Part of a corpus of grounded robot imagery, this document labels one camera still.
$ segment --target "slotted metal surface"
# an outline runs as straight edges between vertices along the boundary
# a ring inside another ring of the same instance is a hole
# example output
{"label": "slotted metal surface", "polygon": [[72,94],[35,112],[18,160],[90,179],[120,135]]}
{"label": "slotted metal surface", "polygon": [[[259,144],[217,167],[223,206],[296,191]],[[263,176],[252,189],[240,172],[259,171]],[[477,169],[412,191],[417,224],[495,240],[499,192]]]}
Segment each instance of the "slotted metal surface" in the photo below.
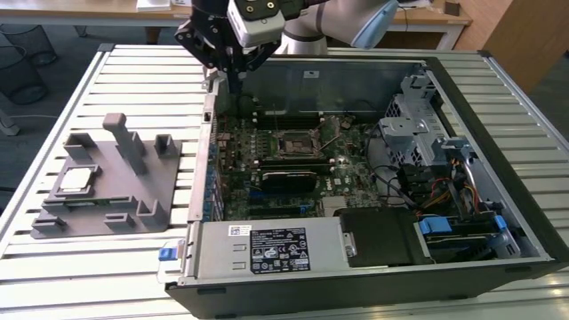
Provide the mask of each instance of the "slotted metal surface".
{"label": "slotted metal surface", "polygon": [[[569,156],[559,133],[520,96],[492,61],[475,52],[355,51],[332,54],[437,56],[463,90],[525,185],[563,238],[569,241]],[[157,249],[185,235],[199,116],[204,102],[203,68],[176,46],[117,45],[99,53],[46,145],[0,219],[0,318],[3,319],[193,319],[156,280]],[[127,126],[143,139],[169,133],[183,139],[183,161],[171,228],[164,233],[35,240],[31,222],[64,162],[70,132],[99,129],[107,112],[129,116]],[[461,133],[451,110],[444,112]],[[275,315],[264,319],[567,319],[569,275],[557,272],[508,284],[476,299],[375,308]]]}

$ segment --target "gray carpet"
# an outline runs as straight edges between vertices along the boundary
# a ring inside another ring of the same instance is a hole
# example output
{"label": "gray carpet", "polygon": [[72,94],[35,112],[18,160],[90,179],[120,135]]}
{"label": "gray carpet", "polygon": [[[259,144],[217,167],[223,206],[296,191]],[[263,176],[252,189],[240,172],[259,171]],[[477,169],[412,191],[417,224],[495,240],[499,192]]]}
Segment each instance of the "gray carpet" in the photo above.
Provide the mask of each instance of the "gray carpet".
{"label": "gray carpet", "polygon": [[[88,27],[88,37],[80,38],[72,26],[44,26],[59,60],[39,69],[50,88],[50,95],[40,102],[18,106],[0,96],[0,108],[10,115],[59,115],[87,66],[102,43],[144,44],[143,27]],[[175,44],[175,28],[164,29],[160,43]],[[0,45],[7,40],[0,36]],[[536,88],[532,99],[569,138],[569,59],[560,60],[549,76]],[[38,150],[46,140],[55,119],[18,118],[22,128],[16,137],[0,134],[0,186],[16,187],[28,170]],[[6,207],[11,194],[0,192],[0,210]]]}

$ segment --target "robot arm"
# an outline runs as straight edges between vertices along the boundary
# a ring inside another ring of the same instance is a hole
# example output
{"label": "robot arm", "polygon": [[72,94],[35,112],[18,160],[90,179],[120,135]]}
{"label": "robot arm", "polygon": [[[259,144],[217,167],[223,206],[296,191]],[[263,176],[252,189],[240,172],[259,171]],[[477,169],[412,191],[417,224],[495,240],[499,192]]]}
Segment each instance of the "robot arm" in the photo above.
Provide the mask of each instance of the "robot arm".
{"label": "robot arm", "polygon": [[[241,92],[241,78],[279,49],[285,21],[297,21],[288,35],[317,32],[368,48],[384,36],[397,11],[397,0],[193,0],[192,4],[176,39],[208,69],[227,76],[231,93]],[[297,19],[301,13],[307,18]]]}

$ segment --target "mesh trash can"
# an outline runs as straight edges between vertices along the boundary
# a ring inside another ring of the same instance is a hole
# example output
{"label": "mesh trash can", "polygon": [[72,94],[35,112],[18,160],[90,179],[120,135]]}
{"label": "mesh trash can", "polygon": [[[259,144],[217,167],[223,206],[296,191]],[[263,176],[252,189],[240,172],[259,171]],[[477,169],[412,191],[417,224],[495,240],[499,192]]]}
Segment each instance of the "mesh trash can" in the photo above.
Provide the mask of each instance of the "mesh trash can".
{"label": "mesh trash can", "polygon": [[46,84],[22,47],[0,47],[0,92],[18,105],[36,102],[47,94]]}
{"label": "mesh trash can", "polygon": [[26,49],[36,66],[48,65],[56,60],[58,54],[40,25],[0,25],[0,33],[11,44]]}

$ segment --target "desk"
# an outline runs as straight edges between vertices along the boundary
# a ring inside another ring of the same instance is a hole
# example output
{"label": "desk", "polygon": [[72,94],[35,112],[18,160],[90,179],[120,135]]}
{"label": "desk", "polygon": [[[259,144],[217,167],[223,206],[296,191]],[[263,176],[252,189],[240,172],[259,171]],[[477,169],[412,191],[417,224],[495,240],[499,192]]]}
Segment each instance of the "desk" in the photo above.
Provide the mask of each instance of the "desk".
{"label": "desk", "polygon": [[[331,55],[436,56],[487,126],[496,143],[564,240],[569,243],[569,172],[567,141],[492,59],[476,51],[387,51],[332,49]],[[185,237],[185,222],[196,165],[199,127],[205,92],[201,64],[176,46],[117,45],[99,52],[71,96],[28,173],[0,217],[0,313],[3,320],[139,319],[196,320],[159,283],[159,248]],[[185,92],[133,93],[145,82],[183,83]],[[100,88],[117,84],[117,91]],[[169,229],[164,233],[35,240],[31,224],[66,162],[62,148],[70,132],[102,141],[107,112],[123,112],[141,139],[169,133],[187,141],[175,192]],[[443,109],[457,133],[461,126]],[[567,272],[517,281],[475,299],[353,308],[269,319],[399,320],[565,319],[569,297]]]}
{"label": "desk", "polygon": [[[443,0],[436,0],[440,8]],[[173,6],[169,11],[136,12],[136,0],[3,0],[0,23],[40,25],[112,25],[177,27],[191,13],[189,7]],[[451,50],[471,24],[469,16],[445,15],[436,10],[408,9],[396,15],[389,31],[444,33],[437,49]]]}

